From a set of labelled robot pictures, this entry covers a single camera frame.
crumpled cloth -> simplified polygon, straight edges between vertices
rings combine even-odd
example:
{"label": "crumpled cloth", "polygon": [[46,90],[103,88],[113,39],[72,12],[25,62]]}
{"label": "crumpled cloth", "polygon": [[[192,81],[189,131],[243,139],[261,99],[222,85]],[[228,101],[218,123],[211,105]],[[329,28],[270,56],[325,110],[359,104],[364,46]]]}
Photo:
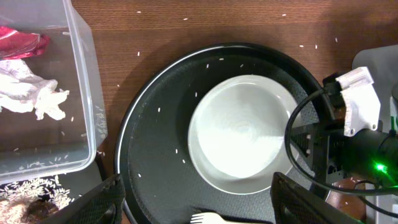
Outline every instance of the crumpled cloth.
{"label": "crumpled cloth", "polygon": [[38,120],[44,113],[61,120],[65,113],[58,107],[69,95],[69,91],[56,92],[56,80],[44,80],[34,75],[21,60],[0,60],[0,111],[1,107],[10,111],[25,113],[36,109]]}
{"label": "crumpled cloth", "polygon": [[50,37],[25,34],[9,27],[0,26],[0,59],[19,59],[41,55]]}

green light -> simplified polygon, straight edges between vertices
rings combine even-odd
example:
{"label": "green light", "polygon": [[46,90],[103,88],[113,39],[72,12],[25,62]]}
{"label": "green light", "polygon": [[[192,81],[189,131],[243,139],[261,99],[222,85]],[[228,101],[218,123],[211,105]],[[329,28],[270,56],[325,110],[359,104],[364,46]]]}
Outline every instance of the green light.
{"label": "green light", "polygon": [[383,164],[376,164],[376,169],[377,169],[378,171],[383,172],[383,173],[386,173],[386,172],[387,172],[387,167],[386,167],[385,165],[383,165]]}

plastic bin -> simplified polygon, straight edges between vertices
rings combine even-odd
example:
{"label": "plastic bin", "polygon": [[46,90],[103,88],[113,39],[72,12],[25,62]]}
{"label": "plastic bin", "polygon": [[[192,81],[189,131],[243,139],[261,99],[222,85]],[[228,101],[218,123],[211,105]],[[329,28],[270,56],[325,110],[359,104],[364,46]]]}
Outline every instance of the plastic bin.
{"label": "plastic bin", "polygon": [[0,184],[84,169],[108,135],[90,27],[70,0],[1,0],[0,25],[48,35],[46,52],[24,61],[36,75],[56,79],[57,91],[70,90],[60,121],[3,108]]}

white plate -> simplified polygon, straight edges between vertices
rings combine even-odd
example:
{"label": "white plate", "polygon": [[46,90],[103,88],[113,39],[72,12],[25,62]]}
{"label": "white plate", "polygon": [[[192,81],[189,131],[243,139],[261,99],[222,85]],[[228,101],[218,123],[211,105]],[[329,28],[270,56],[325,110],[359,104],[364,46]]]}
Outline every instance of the white plate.
{"label": "white plate", "polygon": [[188,148],[196,170],[227,193],[267,189],[274,172],[286,174],[292,168],[284,133],[296,106],[281,84],[266,77],[242,75],[220,83],[201,100],[191,119]]}

white cloth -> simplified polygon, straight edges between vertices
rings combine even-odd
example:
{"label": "white cloth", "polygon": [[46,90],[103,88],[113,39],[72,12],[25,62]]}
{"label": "white cloth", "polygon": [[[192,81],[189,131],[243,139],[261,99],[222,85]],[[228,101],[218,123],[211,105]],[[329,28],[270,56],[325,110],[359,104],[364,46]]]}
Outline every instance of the white cloth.
{"label": "white cloth", "polygon": [[44,113],[61,120],[65,113],[58,107],[69,95],[69,91],[56,92],[56,80],[44,80],[34,75],[21,60],[0,60],[0,112],[1,107],[25,113],[36,109],[38,120]]}

